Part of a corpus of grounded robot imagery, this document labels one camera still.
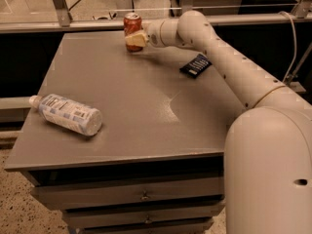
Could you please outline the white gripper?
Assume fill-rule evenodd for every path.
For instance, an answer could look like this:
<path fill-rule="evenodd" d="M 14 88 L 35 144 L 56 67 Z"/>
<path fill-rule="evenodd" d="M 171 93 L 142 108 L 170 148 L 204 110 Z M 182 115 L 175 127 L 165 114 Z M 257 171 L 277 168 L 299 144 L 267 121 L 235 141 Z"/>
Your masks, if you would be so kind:
<path fill-rule="evenodd" d="M 126 44 L 129 46 L 145 47 L 148 40 L 156 48 L 176 46 L 178 44 L 177 21 L 157 19 L 147 25 L 146 32 L 139 30 L 125 37 Z"/>

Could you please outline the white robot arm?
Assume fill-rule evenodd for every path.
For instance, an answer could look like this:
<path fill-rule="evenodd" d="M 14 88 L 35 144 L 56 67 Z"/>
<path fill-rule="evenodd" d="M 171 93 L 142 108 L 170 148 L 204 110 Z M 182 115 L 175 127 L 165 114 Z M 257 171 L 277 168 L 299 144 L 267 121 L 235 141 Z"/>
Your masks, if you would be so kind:
<path fill-rule="evenodd" d="M 151 22 L 125 40 L 192 47 L 243 103 L 224 147 L 226 233 L 312 234 L 312 105 L 224 42 L 197 11 Z"/>

